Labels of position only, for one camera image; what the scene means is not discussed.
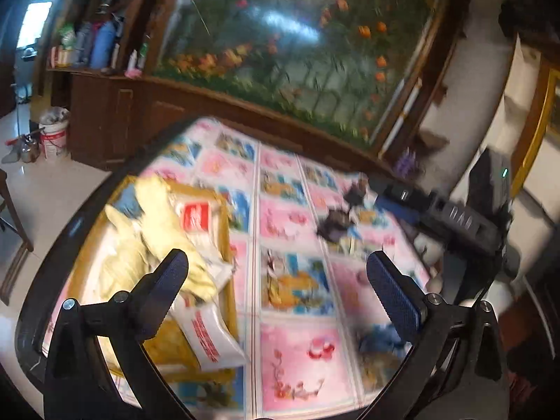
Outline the white gloved right hand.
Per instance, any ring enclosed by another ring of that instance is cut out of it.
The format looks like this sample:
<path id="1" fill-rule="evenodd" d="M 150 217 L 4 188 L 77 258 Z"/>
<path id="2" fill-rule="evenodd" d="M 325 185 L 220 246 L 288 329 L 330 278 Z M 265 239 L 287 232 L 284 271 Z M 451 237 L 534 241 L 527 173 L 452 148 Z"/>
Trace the white gloved right hand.
<path id="1" fill-rule="evenodd" d="M 469 249 L 450 249 L 424 235 L 415 244 L 429 267 L 428 291 L 440 294 L 451 305 L 472 305 L 482 297 L 498 315 L 513 304 L 520 277 L 534 254 L 531 238 L 518 229 L 508 236 L 501 266 Z"/>

